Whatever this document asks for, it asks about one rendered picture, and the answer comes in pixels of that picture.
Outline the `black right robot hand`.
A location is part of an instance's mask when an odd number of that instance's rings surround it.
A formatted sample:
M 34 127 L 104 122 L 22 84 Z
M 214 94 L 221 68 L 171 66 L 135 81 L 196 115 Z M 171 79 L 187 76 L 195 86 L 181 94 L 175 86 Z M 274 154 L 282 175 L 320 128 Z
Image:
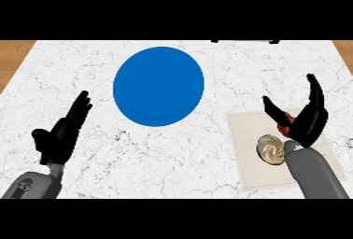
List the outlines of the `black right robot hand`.
M 304 106 L 292 123 L 283 111 L 274 106 L 267 96 L 262 96 L 264 112 L 280 127 L 289 127 L 289 139 L 304 148 L 314 144 L 327 121 L 327 111 L 323 107 L 322 86 L 313 74 L 305 75 L 310 83 L 308 104 Z

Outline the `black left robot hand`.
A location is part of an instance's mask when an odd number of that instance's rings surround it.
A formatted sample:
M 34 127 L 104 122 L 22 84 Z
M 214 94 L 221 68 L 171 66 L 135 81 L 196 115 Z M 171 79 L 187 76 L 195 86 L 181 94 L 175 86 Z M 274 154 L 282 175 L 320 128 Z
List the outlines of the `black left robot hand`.
M 88 92 L 82 91 L 72 102 L 68 115 L 54 123 L 51 130 L 34 129 L 31 131 L 35 150 L 41 153 L 41 165 L 50 163 L 63 165 L 69 160 L 91 107 Z

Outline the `red bell pepper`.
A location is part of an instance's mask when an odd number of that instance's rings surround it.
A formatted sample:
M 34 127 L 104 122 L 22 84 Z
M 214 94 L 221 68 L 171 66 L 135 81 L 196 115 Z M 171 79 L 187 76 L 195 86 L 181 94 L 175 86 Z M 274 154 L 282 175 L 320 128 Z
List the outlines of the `red bell pepper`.
M 283 112 L 283 113 L 285 113 L 285 116 L 286 116 L 286 118 L 288 118 L 288 120 L 289 120 L 289 123 L 292 123 L 294 120 L 295 120 L 295 118 L 294 118 L 286 112 Z M 280 127 L 280 125 L 277 124 L 277 129 L 279 129 L 279 132 L 280 132 L 282 136 L 285 136 L 286 138 L 289 138 L 289 136 L 288 136 L 289 127 Z

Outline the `beige rectangular placemat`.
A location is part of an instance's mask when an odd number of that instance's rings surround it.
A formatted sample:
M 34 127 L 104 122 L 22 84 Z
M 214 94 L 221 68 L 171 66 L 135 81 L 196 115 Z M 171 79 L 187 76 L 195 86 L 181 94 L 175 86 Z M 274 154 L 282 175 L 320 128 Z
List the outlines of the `beige rectangular placemat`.
M 276 122 L 258 111 L 229 114 L 227 123 L 242 189 L 270 190 L 296 186 L 286 165 L 270 165 L 257 153 L 257 143 L 265 134 L 273 135 L 282 142 L 288 140 L 277 130 Z

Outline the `blue round plate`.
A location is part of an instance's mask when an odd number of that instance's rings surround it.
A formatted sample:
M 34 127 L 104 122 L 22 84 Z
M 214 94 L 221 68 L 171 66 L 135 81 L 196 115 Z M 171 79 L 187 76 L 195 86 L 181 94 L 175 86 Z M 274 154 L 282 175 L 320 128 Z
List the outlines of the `blue round plate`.
M 183 120 L 198 107 L 203 75 L 180 49 L 153 47 L 137 52 L 113 77 L 113 101 L 122 115 L 150 127 Z

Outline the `beige swirled cupcake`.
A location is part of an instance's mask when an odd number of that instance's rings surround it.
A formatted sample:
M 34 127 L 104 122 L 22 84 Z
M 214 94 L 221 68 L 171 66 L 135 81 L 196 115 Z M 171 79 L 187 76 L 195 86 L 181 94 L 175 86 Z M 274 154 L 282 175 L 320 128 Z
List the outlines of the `beige swirled cupcake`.
M 257 153 L 265 163 L 271 165 L 280 165 L 283 163 L 283 143 L 271 134 L 265 134 L 258 139 Z

